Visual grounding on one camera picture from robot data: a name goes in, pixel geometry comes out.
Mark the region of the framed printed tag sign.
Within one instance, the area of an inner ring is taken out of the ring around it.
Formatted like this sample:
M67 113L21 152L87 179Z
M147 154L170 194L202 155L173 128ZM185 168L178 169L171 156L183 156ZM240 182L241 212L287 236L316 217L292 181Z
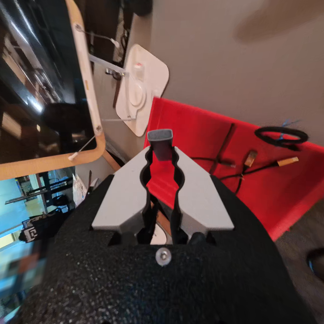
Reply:
M44 218L31 222L31 227L23 229L19 234L19 241L29 243L37 240L53 238L63 222L59 219Z

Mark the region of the black bin divider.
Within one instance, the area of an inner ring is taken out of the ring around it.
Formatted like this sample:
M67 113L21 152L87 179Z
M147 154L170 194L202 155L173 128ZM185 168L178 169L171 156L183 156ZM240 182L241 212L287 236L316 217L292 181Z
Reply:
M212 163L212 166L209 170L209 174L210 175L213 175L213 173L215 172L217 166L220 164L220 165L224 165L224 166L227 166L227 167L231 167L233 168L233 163L228 161L228 160L225 160L225 161L222 161L221 158L222 158L222 152L225 150L226 148L226 145L228 144L228 141L230 140L230 137L231 137L231 134L232 132L235 130L235 124L234 123L231 123L230 125L230 128L229 128L229 131L227 132L226 136L225 136L225 139L223 140L222 144L221 144L221 148L219 149L218 153L217 153L217 156L215 157L215 159L213 160L213 163Z

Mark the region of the white rounded tray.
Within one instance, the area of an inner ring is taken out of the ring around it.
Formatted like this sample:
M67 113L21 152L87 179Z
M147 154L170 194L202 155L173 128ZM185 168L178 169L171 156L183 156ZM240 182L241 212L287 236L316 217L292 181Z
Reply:
M148 50L135 44L129 51L124 70L116 113L137 137L142 137L148 126L153 99L160 98L167 86L169 69Z

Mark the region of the orange-plug cable blue tie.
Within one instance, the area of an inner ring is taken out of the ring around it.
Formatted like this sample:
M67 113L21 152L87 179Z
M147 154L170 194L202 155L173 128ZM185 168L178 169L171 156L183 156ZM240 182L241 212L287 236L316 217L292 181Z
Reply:
M254 135L262 142L275 147L293 152L300 151L300 145L307 142L308 134L299 129L291 128L291 125L299 122L287 119L280 126L270 125L259 127L254 131Z

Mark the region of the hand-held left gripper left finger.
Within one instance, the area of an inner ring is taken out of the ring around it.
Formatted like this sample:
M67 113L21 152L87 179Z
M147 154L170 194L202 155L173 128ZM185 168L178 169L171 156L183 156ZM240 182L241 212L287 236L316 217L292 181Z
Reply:
M151 244L160 204L147 184L153 149L148 146L111 176L92 222L94 230L114 232L121 244Z

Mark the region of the orange-plug cable yellow tie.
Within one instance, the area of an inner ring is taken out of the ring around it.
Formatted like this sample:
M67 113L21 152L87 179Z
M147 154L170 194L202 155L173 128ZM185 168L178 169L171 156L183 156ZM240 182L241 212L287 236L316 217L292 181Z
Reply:
M282 160L274 160L267 165L261 166L256 169L252 169L252 166L256 160L257 154L258 153L256 151L253 151L253 150L249 151L249 153L243 163L241 173L232 174L232 175L228 175L228 176L219 178L219 180L221 180L221 181L227 180L227 179L234 179L234 178L239 179L237 188L235 190L235 195L237 195L238 192L240 191L241 185L242 185L243 180L245 179L245 176L251 175L251 174L254 174L257 172L261 172L261 171L264 171L264 170L267 170L270 168L284 167L284 166L299 162L299 158L297 156L294 156L294 157L290 157L290 158L286 158L286 159L282 159Z

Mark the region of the grey usb hub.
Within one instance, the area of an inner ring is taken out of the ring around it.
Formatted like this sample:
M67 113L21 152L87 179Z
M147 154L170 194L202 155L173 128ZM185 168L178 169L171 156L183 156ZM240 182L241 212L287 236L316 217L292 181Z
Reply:
M170 161L172 158L173 132L171 129L157 129L147 133L150 146L159 161Z

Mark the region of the wood-framed dark screen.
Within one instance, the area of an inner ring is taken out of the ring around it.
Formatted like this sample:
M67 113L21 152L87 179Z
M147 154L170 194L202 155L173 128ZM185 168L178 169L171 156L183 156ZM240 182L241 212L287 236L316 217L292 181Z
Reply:
M93 162L105 136L75 1L1 1L1 180Z

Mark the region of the red plastic bin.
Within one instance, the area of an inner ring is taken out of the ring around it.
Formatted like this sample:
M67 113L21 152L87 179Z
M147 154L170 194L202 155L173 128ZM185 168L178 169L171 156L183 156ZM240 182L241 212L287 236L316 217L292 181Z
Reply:
M234 167L219 164L213 173L218 179L240 173L251 150L258 153L252 169L274 160L299 158L297 163L245 176L237 194L275 241L323 199L323 147L305 142L299 152L275 148L254 135L256 125L158 98L153 100L147 130L172 129L173 145L189 157L207 158L195 162L209 172L231 123L235 130L221 160L232 162Z

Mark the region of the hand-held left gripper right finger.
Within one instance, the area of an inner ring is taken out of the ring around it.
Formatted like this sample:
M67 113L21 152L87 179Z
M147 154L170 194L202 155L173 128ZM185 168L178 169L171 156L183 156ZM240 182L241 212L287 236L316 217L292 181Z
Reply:
M187 244L196 233L206 238L214 231L234 230L211 175L176 146L172 165L178 185L170 220L173 244Z

